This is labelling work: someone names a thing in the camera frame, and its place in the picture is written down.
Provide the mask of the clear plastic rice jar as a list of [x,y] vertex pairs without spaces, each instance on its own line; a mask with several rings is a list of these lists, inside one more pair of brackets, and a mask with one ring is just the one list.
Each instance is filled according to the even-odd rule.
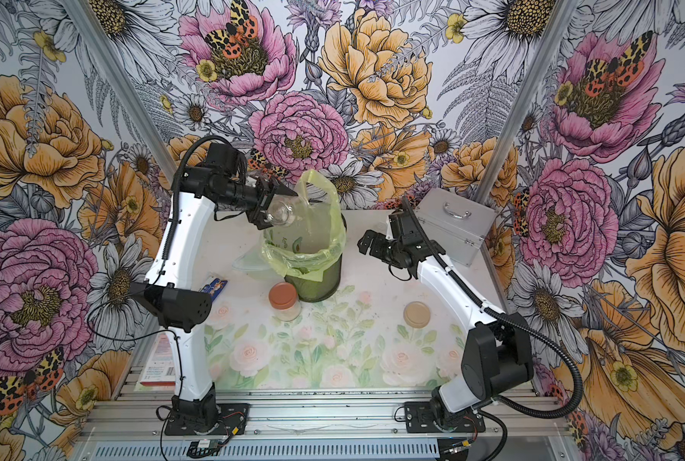
[[265,211],[265,224],[271,227],[292,226],[300,218],[299,208],[300,201],[297,197],[275,197]]

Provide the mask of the beige jar lid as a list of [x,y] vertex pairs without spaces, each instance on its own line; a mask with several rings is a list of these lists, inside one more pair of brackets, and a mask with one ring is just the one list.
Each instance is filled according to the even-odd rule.
[[403,310],[404,322],[412,328],[425,328],[430,324],[432,312],[426,303],[411,302]]

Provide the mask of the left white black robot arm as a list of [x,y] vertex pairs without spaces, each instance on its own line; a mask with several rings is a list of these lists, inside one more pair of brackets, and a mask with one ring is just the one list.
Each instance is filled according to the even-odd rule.
[[171,344],[175,390],[166,417],[168,436],[217,435],[225,419],[217,404],[204,339],[210,294],[194,289],[194,265],[206,246],[205,226],[227,205],[258,230],[288,226],[297,194],[277,179],[247,182],[247,162],[222,136],[196,140],[171,184],[171,212],[154,263],[130,294],[157,320]]

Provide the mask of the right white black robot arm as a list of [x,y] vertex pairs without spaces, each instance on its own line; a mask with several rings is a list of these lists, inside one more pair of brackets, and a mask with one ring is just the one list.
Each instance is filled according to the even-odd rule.
[[527,322],[483,299],[429,236],[408,202],[388,215],[388,233],[367,230],[358,241],[363,255],[407,271],[461,323],[465,333],[461,374],[432,392],[430,407],[440,428],[459,424],[504,392],[534,377]]

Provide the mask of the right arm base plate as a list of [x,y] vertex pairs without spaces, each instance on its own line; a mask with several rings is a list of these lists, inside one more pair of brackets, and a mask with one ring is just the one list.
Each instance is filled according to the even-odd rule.
[[451,413],[430,401],[406,401],[403,409],[408,433],[480,434],[486,431],[484,420],[469,409]]

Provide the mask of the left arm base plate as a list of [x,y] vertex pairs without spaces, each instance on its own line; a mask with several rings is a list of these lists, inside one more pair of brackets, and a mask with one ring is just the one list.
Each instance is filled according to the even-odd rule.
[[176,401],[171,405],[166,428],[167,436],[242,435],[248,419],[247,403],[189,403]]

